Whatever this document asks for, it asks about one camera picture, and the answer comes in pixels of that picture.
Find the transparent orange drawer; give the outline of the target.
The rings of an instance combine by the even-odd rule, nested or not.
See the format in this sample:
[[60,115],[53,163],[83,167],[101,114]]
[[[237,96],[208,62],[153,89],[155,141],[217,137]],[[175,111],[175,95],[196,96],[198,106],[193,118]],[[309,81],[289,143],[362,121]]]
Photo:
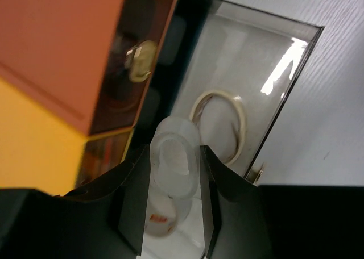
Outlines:
[[135,124],[177,0],[124,0],[91,135]]

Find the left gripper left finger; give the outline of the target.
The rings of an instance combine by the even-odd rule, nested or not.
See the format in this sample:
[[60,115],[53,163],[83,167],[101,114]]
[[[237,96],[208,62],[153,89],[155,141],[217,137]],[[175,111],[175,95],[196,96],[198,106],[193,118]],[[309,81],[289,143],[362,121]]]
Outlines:
[[66,195],[1,190],[2,258],[136,258],[142,252],[149,147]]

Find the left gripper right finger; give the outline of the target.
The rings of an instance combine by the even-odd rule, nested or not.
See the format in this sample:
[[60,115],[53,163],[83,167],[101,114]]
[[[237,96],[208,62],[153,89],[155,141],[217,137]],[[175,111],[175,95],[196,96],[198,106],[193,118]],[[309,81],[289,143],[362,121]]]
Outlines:
[[207,258],[363,257],[363,187],[255,186],[200,152]]

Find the beige masking tape roll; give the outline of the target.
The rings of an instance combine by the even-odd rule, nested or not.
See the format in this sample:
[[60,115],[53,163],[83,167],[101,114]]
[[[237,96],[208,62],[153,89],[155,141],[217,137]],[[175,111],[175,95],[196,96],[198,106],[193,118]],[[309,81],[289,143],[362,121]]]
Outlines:
[[203,92],[194,102],[189,119],[203,144],[210,146],[225,165],[240,156],[246,137],[246,114],[242,99],[224,90]]

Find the small clear tape roll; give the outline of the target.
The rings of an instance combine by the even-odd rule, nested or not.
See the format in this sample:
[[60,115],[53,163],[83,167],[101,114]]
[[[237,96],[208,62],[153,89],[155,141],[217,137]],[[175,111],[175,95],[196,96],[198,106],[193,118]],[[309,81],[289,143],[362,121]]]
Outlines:
[[189,199],[197,191],[200,134],[188,119],[163,119],[150,143],[150,184],[174,199]]

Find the transparent dark bottom drawer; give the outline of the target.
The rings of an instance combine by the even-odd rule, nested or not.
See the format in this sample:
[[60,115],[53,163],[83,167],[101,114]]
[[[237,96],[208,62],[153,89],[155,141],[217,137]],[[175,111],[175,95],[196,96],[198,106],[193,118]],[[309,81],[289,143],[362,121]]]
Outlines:
[[[246,114],[246,137],[236,162],[240,176],[253,163],[287,93],[307,62],[320,28],[270,12],[212,0],[170,116],[189,119],[198,96],[208,90],[238,95]],[[142,258],[203,258],[200,168],[186,220],[167,237],[144,233]]]

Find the transparent yellow drawer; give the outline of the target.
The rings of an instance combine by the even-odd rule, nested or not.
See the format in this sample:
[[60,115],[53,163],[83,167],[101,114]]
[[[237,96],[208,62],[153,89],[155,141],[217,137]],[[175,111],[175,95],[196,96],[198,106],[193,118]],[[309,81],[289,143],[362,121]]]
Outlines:
[[80,187],[108,172],[126,157],[134,129],[111,136],[89,140],[84,148],[76,177]]

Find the large clear tape roll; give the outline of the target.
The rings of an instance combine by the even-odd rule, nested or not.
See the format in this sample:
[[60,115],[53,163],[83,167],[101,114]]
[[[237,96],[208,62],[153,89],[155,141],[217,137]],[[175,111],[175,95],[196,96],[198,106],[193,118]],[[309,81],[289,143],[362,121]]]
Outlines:
[[188,217],[193,198],[171,198],[149,186],[144,232],[152,237],[167,237]]

